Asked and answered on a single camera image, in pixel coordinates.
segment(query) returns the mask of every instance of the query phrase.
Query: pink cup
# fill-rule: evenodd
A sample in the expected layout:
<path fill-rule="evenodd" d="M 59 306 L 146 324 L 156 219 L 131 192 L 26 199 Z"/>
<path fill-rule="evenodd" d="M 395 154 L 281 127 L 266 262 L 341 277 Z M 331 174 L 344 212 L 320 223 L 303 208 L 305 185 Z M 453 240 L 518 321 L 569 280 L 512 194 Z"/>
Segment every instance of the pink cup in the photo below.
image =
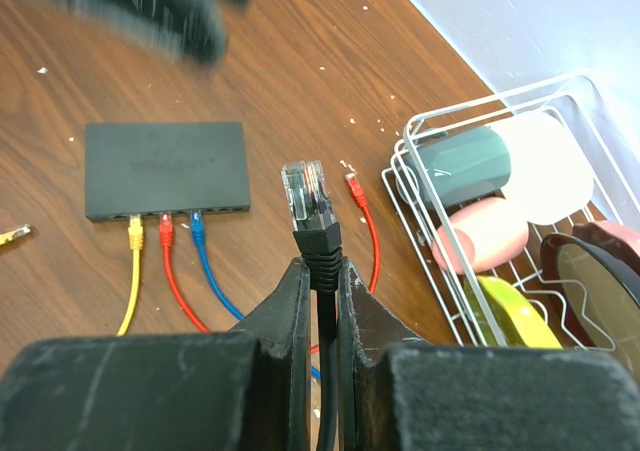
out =
<path fill-rule="evenodd" d="M 529 225 L 522 211 L 503 198 L 483 199 L 461 209 L 449 219 L 475 273 L 515 258 L 529 240 Z M 443 226 L 438 228 L 438 236 L 454 272 L 464 274 L 462 263 Z M 448 270 L 435 240 L 431 251 L 438 265 Z"/>

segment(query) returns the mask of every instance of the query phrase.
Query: blue ethernet cable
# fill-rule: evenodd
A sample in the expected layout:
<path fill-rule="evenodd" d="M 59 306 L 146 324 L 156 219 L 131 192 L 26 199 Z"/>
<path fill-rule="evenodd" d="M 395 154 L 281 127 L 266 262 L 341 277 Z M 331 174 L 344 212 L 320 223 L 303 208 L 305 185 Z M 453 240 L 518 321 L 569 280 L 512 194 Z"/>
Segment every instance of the blue ethernet cable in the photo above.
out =
<path fill-rule="evenodd" d="M 193 243 L 196 245 L 196 248 L 198 248 L 200 263 L 202 264 L 204 273 L 207 275 L 207 281 L 209 281 L 211 289 L 222 305 L 227 308 L 227 311 L 229 311 L 238 321 L 241 321 L 244 319 L 244 314 L 236 308 L 229 297 L 224 294 L 224 291 L 220 288 L 218 280 L 211 268 L 209 254 L 207 253 L 207 237 L 204 231 L 204 221 L 202 220 L 202 213 L 199 210 L 191 211 L 191 236 L 193 237 Z M 311 374 L 316 379 L 320 379 L 321 377 L 320 370 L 315 366 L 311 367 Z"/>

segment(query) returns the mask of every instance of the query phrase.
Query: white wire dish rack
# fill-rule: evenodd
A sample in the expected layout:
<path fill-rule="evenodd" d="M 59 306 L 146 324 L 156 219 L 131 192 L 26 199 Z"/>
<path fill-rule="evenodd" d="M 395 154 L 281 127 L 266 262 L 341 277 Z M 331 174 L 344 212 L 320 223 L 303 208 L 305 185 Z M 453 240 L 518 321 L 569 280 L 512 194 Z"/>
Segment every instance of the white wire dish rack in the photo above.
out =
<path fill-rule="evenodd" d="M 468 257 L 465 256 L 461 243 L 453 232 L 447 211 L 445 210 L 429 173 L 420 158 L 418 147 L 421 144 L 424 144 L 425 141 L 434 139 L 443 132 L 464 132 L 463 129 L 472 127 L 472 125 L 478 126 L 486 124 L 495 119 L 505 117 L 505 115 L 508 116 L 510 114 L 517 114 L 519 112 L 532 110 L 549 113 L 572 131 L 592 164 L 596 161 L 599 163 L 597 168 L 594 166 L 596 174 L 594 196 L 598 197 L 599 201 L 604 203 L 603 207 L 606 209 L 605 212 L 608 215 L 607 217 L 622 223 L 620 213 L 616 209 L 616 206 L 610 199 L 601 182 L 602 174 L 607 174 L 608 177 L 615 176 L 616 179 L 620 180 L 619 182 L 622 187 L 626 193 L 628 193 L 628 200 L 625 200 L 625 202 L 631 203 L 635 206 L 638 213 L 640 213 L 640 204 L 633 194 L 627 180 L 620 171 L 616 161 L 613 159 L 607 145 L 602 139 L 602 135 L 598 130 L 594 119 L 590 117 L 587 112 L 585 103 L 582 101 L 585 96 L 585 85 L 592 93 L 594 93 L 594 95 L 599 96 L 594 83 L 587 74 L 573 73 L 455 106 L 418 114 L 408 121 L 404 128 L 403 139 L 399 140 L 394 147 L 394 153 L 390 160 L 390 167 L 382 172 L 382 179 L 385 183 L 389 196 L 391 197 L 391 201 L 409 236 L 409 240 L 418 255 L 418 259 L 420 260 L 422 267 L 424 268 L 429 284 L 442 307 L 456 341 L 460 345 L 486 346 L 487 341 L 485 333 L 482 332 L 481 327 L 486 329 L 487 326 L 490 327 L 499 346 L 506 346 L 507 341 L 498 325 L 498 322 L 496 321 L 495 315 L 491 311 L 484 293 L 481 292 L 478 280 L 471 269 L 470 261 Z M 481 109 L 483 107 L 486 109 L 487 105 L 491 106 L 493 104 L 493 109 L 496 109 L 496 104 L 499 104 L 503 100 L 509 100 L 510 102 L 515 102 L 517 104 L 497 111 L 490 111 L 484 114 L 481 113 Z M 432 127 L 431 121 L 433 118 L 448 118 L 448 120 L 451 121 L 455 115 L 460 116 L 460 114 L 464 114 L 465 117 L 473 114 L 473 117 L 456 121 L 455 123 L 446 126 Z M 579 133 L 576 132 L 576 129 L 578 128 L 580 128 L 583 133 L 591 133 L 590 136 L 588 136 L 588 141 L 590 143 L 597 143 L 595 149 L 591 146 L 591 149 L 587 152 L 585 149 L 585 141 L 587 140 L 584 139 L 585 135 L 582 136 L 583 139 L 580 138 Z M 418 176 L 415 176 L 413 170 L 407 167 L 406 159 L 403 159 L 405 156 L 410 157 L 412 162 L 415 163 Z M 428 211 L 424 200 L 420 197 L 420 191 L 416 180 L 420 180 L 424 185 L 424 190 L 426 190 L 428 197 L 431 200 L 437 218 L 436 216 L 433 216 L 433 211 Z M 402 196 L 406 199 L 403 200 L 400 198 L 398 188 L 400 188 Z M 573 311 L 576 314 L 581 313 L 583 319 L 591 322 L 596 329 L 600 330 L 606 338 L 606 341 L 609 343 L 609 346 L 606 348 L 589 348 L 570 331 L 566 325 L 568 303 L 561 293 L 552 289 L 554 284 L 559 284 L 561 282 L 545 281 L 543 279 L 541 267 L 538 263 L 538 257 L 535 255 L 536 250 L 539 249 L 545 235 L 550 232 L 558 231 L 570 232 L 571 227 L 573 227 L 576 222 L 593 221 L 594 212 L 598 213 L 596 208 L 590 204 L 582 211 L 571 216 L 567 216 L 565 219 L 550 227 L 531 226 L 532 232 L 530 233 L 529 243 L 524 252 L 514 260 L 509 261 L 499 268 L 492 269 L 491 272 L 495 276 L 500 276 L 501 278 L 509 281 L 515 288 L 522 291 L 530 302 L 538 307 L 547 324 L 556 330 L 561 329 L 562 332 L 564 332 L 566 335 L 566 338 L 564 339 L 565 344 L 574 345 L 575 347 L 583 349 L 614 351 L 616 344 L 611 337 L 585 315 L 584 310 L 587 291 L 582 283 L 578 284 L 582 287 L 585 293 L 583 306 L 581 310 L 574 309 Z M 442 241 L 436 232 L 438 227 L 437 221 L 442 224 L 447 236 L 454 244 L 457 258 L 460 263 L 462 263 L 464 269 L 464 276 L 458 276 L 453 271 L 450 259 L 451 257 L 447 255 L 442 245 Z M 440 268 L 430 259 L 430 248 L 434 240 L 442 252 L 442 256 L 448 267 L 447 270 Z M 466 278 L 468 281 L 486 321 L 482 318 L 479 319 L 476 316 L 476 313 L 472 311 L 472 307 L 464 292 L 463 278 Z M 547 309 L 548 303 L 551 302 L 550 299 L 557 300 L 556 303 L 561 303 L 561 311 L 559 313 L 549 312 Z"/>

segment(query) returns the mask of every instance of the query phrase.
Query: brown wood grain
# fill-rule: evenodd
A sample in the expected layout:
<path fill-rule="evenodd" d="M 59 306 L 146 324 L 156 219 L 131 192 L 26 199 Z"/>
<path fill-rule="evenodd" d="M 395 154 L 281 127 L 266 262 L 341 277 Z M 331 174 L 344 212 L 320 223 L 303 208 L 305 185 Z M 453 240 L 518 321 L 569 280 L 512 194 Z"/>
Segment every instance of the brown wood grain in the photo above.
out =
<path fill-rule="evenodd" d="M 322 160 L 346 254 L 369 275 L 368 230 L 340 161 L 352 164 L 380 229 L 379 299 L 427 339 L 452 341 L 380 172 L 411 115 L 487 88 L 407 0 L 253 0 L 244 13 L 227 11 L 228 56 L 203 73 L 46 5 L 0 0 L 0 228 L 36 228 L 0 257 L 0 370 L 37 339 L 113 334 L 124 313 L 126 224 L 94 225 L 83 213 L 89 122 L 244 123 L 252 209 L 206 218 L 218 279 L 244 311 L 296 255 L 279 175 L 289 161 Z M 209 326 L 226 330 L 234 319 L 208 288 L 180 222 L 179 281 Z M 195 331 L 167 286 L 156 228 L 147 222 L 131 332 Z"/>

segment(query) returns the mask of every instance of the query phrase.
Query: yellow ethernet cable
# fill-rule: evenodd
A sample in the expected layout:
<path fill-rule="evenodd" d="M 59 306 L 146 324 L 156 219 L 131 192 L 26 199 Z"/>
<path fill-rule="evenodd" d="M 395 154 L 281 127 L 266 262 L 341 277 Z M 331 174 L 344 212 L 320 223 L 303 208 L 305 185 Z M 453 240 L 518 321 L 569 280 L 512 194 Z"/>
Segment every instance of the yellow ethernet cable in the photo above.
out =
<path fill-rule="evenodd" d="M 142 227 L 142 218 L 139 214 L 133 214 L 129 218 L 129 247 L 133 251 L 133 266 L 131 271 L 131 294 L 129 295 L 129 304 L 127 312 L 122 319 L 122 324 L 118 330 L 118 336 L 124 336 L 131 326 L 133 314 L 138 304 L 138 294 L 140 292 L 140 258 L 142 248 L 144 246 L 144 228 Z"/>

